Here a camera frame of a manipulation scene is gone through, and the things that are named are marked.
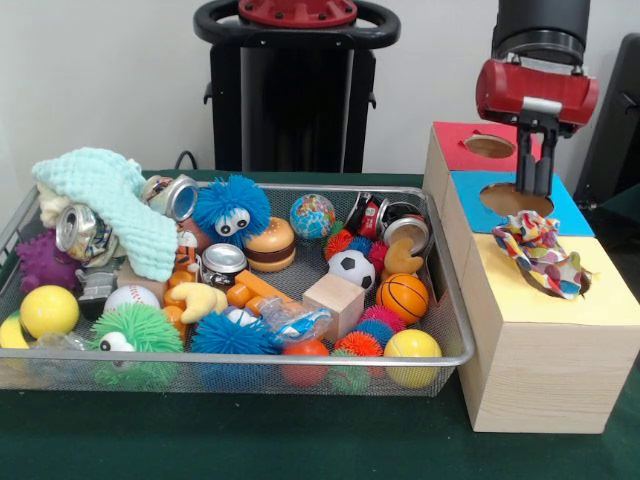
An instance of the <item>colorful fabric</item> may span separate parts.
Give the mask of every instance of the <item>colorful fabric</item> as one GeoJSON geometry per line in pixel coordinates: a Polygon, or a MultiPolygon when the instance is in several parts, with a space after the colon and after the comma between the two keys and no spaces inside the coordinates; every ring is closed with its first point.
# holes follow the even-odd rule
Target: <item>colorful fabric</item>
{"type": "Polygon", "coordinates": [[[576,298],[591,275],[580,266],[577,252],[566,254],[558,244],[560,222],[532,210],[507,219],[492,231],[498,246],[543,288],[568,300],[576,298]]]}

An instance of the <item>black handle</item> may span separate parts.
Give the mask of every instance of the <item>black handle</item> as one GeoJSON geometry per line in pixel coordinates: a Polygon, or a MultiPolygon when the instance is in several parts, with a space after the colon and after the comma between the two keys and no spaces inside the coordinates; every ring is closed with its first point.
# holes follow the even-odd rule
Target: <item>black handle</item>
{"type": "Polygon", "coordinates": [[[393,45],[400,37],[400,19],[391,10],[369,2],[355,2],[358,18],[376,25],[355,25],[322,29],[285,29],[262,27],[240,20],[221,23],[238,15],[238,0],[215,0],[200,7],[193,24],[196,35],[215,44],[238,47],[339,48],[373,50],[393,45]]]}

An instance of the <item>tin can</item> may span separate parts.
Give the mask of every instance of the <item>tin can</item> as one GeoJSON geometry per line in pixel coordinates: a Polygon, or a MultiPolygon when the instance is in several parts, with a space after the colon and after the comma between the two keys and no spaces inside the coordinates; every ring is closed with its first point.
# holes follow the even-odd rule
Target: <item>tin can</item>
{"type": "Polygon", "coordinates": [[[106,265],[117,245],[112,228],[86,205],[73,203],[58,217],[56,247],[85,267],[106,265]]]}
{"type": "Polygon", "coordinates": [[[379,215],[388,203],[389,200],[386,198],[381,199],[368,192],[358,192],[358,197],[347,216],[344,228],[353,235],[376,240],[379,235],[377,227],[379,215]]]}
{"type": "Polygon", "coordinates": [[[156,212],[182,222],[196,208],[198,183],[186,175],[175,179],[154,175],[144,184],[141,198],[156,212]]]}
{"type": "Polygon", "coordinates": [[[213,244],[202,254],[202,281],[212,287],[230,287],[245,268],[247,257],[228,243],[213,244]]]}
{"type": "Polygon", "coordinates": [[[429,241],[429,227],[424,217],[418,207],[407,202],[390,203],[381,210],[378,231],[387,245],[401,237],[411,238],[412,255],[423,250],[429,241]]]}

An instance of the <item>yellow top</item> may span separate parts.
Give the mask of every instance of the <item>yellow top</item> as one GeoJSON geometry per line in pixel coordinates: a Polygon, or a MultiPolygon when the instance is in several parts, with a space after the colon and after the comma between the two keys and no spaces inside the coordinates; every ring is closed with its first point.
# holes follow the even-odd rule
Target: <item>yellow top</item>
{"type": "Polygon", "coordinates": [[[559,240],[567,253],[578,252],[582,266],[593,274],[591,288],[575,300],[551,297],[529,285],[492,235],[474,234],[473,238],[503,321],[640,325],[640,305],[595,238],[560,237],[559,240]]]}

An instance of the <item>green table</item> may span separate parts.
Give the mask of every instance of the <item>green table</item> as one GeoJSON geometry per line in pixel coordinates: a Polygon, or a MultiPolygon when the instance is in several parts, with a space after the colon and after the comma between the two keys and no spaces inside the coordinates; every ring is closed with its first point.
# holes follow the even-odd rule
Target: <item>green table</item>
{"type": "MultiPolygon", "coordinates": [[[[422,183],[417,175],[287,181],[422,183]]],[[[639,446],[635,368],[597,436],[476,434],[457,375],[433,399],[0,392],[1,478],[631,479],[639,446]]]]}

